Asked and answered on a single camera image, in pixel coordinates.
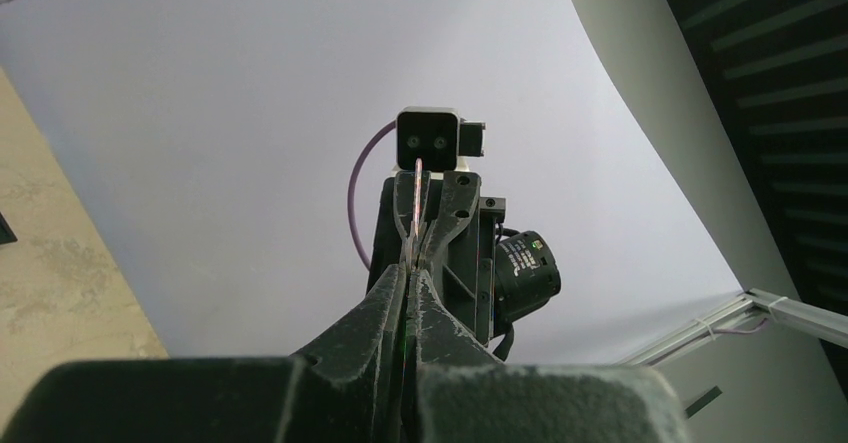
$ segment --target white backdrop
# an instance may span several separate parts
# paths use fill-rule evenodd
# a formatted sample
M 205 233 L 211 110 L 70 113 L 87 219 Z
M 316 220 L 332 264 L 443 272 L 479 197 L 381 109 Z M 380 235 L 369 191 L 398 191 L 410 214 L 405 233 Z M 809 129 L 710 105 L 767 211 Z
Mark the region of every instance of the white backdrop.
M 290 353 L 361 299 L 347 177 L 408 105 L 488 122 L 484 193 L 558 259 L 513 361 L 616 361 L 739 291 L 570 0 L 17 0 L 0 63 L 173 355 Z

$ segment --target purple cable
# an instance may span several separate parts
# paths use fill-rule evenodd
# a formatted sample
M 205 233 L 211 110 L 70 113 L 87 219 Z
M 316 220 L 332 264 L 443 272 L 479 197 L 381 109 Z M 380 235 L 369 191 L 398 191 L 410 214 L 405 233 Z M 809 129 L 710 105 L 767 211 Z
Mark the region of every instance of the purple cable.
M 365 265 L 365 269 L 371 268 L 371 260 L 368 259 L 368 253 L 365 251 L 365 247 L 362 245 L 362 239 L 359 237 L 359 228 L 356 226 L 356 210 L 354 208 L 355 201 L 354 196 L 356 195 L 356 180 L 359 179 L 359 172 L 362 171 L 362 165 L 365 163 L 365 160 L 368 158 L 368 155 L 371 154 L 371 150 L 377 146 L 377 143 L 383 139 L 384 136 L 388 135 L 393 129 L 395 129 L 395 122 L 391 122 L 388 125 L 384 126 L 380 131 L 371 138 L 371 141 L 365 145 L 365 148 L 362 149 L 362 153 L 359 154 L 359 158 L 356 160 L 356 164 L 353 165 L 353 171 L 350 174 L 350 181 L 347 184 L 347 223 L 350 225 L 350 236 L 353 237 L 353 244 L 356 246 L 356 252 L 359 253 L 359 259 L 362 260 L 362 264 Z

